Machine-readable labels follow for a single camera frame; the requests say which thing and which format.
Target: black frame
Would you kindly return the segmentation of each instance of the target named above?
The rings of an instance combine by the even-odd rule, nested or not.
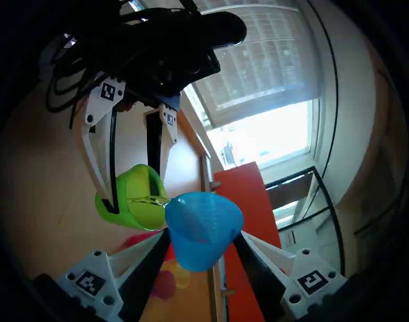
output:
[[[289,228],[292,228],[292,227],[294,227],[294,226],[296,226],[296,225],[299,225],[299,224],[301,224],[302,222],[308,221],[308,220],[310,220],[310,219],[312,219],[312,218],[314,218],[314,217],[320,215],[321,213],[323,213],[324,211],[326,211],[326,210],[329,209],[330,214],[331,214],[332,221],[334,222],[335,232],[336,232],[336,235],[337,235],[338,251],[339,251],[339,253],[340,253],[340,274],[344,276],[345,273],[346,273],[346,263],[345,263],[345,257],[344,257],[344,245],[343,245],[343,237],[341,236],[340,224],[338,223],[337,213],[336,213],[336,211],[335,211],[334,205],[332,204],[331,197],[329,196],[328,190],[326,189],[325,184],[323,183],[322,177],[321,177],[321,175],[319,174],[319,172],[317,171],[316,167],[311,166],[311,167],[306,168],[306,169],[304,169],[304,170],[302,170],[302,171],[299,171],[299,172],[297,172],[297,173],[294,173],[294,174],[291,174],[291,175],[289,175],[289,176],[287,176],[287,177],[284,177],[283,179],[270,182],[269,184],[266,184],[266,185],[265,185],[265,188],[266,188],[266,189],[270,189],[271,187],[281,185],[283,182],[286,182],[286,181],[288,181],[288,180],[292,180],[292,179],[294,179],[294,178],[296,178],[296,177],[299,177],[299,176],[301,176],[301,175],[303,175],[303,174],[309,174],[309,173],[313,173],[313,174],[314,174],[314,176],[316,177],[317,183],[319,184],[314,196],[316,196],[317,191],[318,191],[319,189],[322,189],[323,195],[325,196],[325,200],[326,200],[328,206],[325,207],[325,208],[323,208],[323,209],[321,209],[321,210],[319,210],[319,211],[316,212],[315,214],[313,214],[313,215],[311,215],[311,216],[308,216],[307,218],[304,218],[304,217],[303,217],[301,220],[299,220],[299,221],[297,221],[297,222],[295,222],[295,223],[292,223],[292,224],[290,224],[290,225],[287,225],[287,226],[285,226],[285,227],[279,229],[279,231],[284,231],[284,230],[286,230],[286,229],[289,229]],[[310,203],[309,207],[307,208],[307,211],[308,211],[308,209],[310,208],[310,206],[311,206],[311,204],[313,203],[313,201],[314,201],[314,197],[313,197],[313,199],[311,200],[311,203]]]

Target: screw hole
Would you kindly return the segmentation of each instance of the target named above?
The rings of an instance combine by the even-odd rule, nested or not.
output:
[[[289,298],[289,302],[293,304],[298,303],[300,300],[301,300],[301,296],[298,294],[291,295]]]
[[[105,296],[103,299],[103,303],[105,303],[106,305],[112,305],[115,303],[115,299],[111,296]]]
[[[93,307],[92,305],[87,306],[86,309],[89,310],[89,312],[91,312],[93,314],[95,314],[97,312],[95,307]]]

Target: window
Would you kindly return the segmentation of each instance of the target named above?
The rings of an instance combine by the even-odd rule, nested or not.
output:
[[[310,152],[312,104],[301,102],[207,132],[225,168],[256,161],[261,169]]]

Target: black cable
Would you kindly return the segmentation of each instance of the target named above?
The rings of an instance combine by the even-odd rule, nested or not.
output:
[[[142,11],[138,11],[138,12],[132,12],[132,13],[128,13],[128,14],[125,14],[123,16],[120,16],[119,23],[121,24],[121,23],[128,22],[128,21],[140,20],[140,19],[143,19],[143,18],[146,18],[146,19],[154,18],[154,17],[156,17],[158,15],[161,15],[162,13],[165,14],[165,13],[168,13],[168,12],[171,12],[171,10],[170,9],[165,9],[165,8],[151,8],[151,9],[146,9],[146,10],[142,10]],[[79,48],[79,46],[72,47],[72,49],[75,52],[78,50],[78,48]],[[128,64],[131,60],[136,58],[138,55],[140,55],[145,50],[146,50],[146,48],[141,48],[138,52],[136,52],[134,54],[133,57],[130,57],[129,59],[127,59],[126,61],[121,63],[118,70],[121,70],[126,64]],[[75,61],[73,63],[70,63],[70,64],[68,63],[68,61],[64,62],[63,60],[61,60],[59,62],[61,64],[61,67],[58,66],[57,69],[58,70],[63,70],[64,75],[66,75],[66,73],[68,73],[69,75],[72,74],[72,73],[76,74],[76,73],[86,69],[85,61],[83,61],[82,59],[80,59],[78,61],[77,56],[74,56],[73,58],[75,59]],[[61,77],[59,77],[59,78],[52,77],[50,82],[49,82],[47,93],[46,93],[46,109],[51,113],[59,113],[61,111],[64,111],[68,107],[70,107],[72,105],[75,105],[81,98],[83,98],[85,95],[89,94],[95,87],[99,86],[100,83],[103,82],[109,76],[110,76],[109,73],[107,73],[107,72],[103,73],[96,80],[94,80],[89,86],[87,86],[86,88],[84,88],[82,90],[78,90],[74,97],[72,97],[67,102],[65,102],[65,103],[63,103],[63,104],[61,104],[59,106],[53,106],[50,103],[51,90],[58,96],[64,95],[64,94],[67,94],[67,93],[71,92],[72,90],[75,90],[75,89],[79,88],[80,81],[78,81],[75,84],[70,85],[66,89],[59,90],[57,88],[57,81],[59,79],[61,79]]]
[[[81,79],[79,80],[79,88],[85,86],[93,77],[95,77],[95,72],[91,71],[90,69],[84,70],[84,73],[82,74]],[[75,119],[76,116],[76,108],[77,108],[78,102],[76,101],[73,106],[72,106],[72,111],[70,113],[70,120],[69,120],[69,129],[73,128],[73,120]]]
[[[47,97],[46,97],[46,108],[49,112],[51,113],[59,113],[61,111],[64,111],[66,108],[72,106],[75,102],[80,100],[82,97],[85,95],[89,94],[95,87],[99,86],[101,82],[103,82],[106,78],[109,77],[109,73],[103,73],[101,76],[99,76],[96,80],[94,80],[89,86],[87,86],[85,89],[78,91],[78,93],[69,99],[67,102],[59,105],[59,106],[52,106],[50,103],[50,91],[53,89],[54,86],[54,79],[52,78],[49,82],[48,85],[48,90],[47,90]]]

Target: wooden floor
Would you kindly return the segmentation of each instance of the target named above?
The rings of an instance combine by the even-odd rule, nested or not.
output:
[[[40,273],[58,278],[89,251],[111,253],[143,232],[99,217],[95,188],[68,127],[70,113],[48,113],[44,91],[38,87],[18,106],[0,140],[0,214],[12,250],[30,278]],[[139,105],[118,116],[117,174],[147,163],[143,113],[148,110]],[[178,131],[165,178],[171,197],[201,190],[198,154],[183,130]],[[206,273],[191,273],[190,287],[176,292],[170,302],[150,297],[142,320],[210,320]],[[195,306],[186,305],[194,299]]]

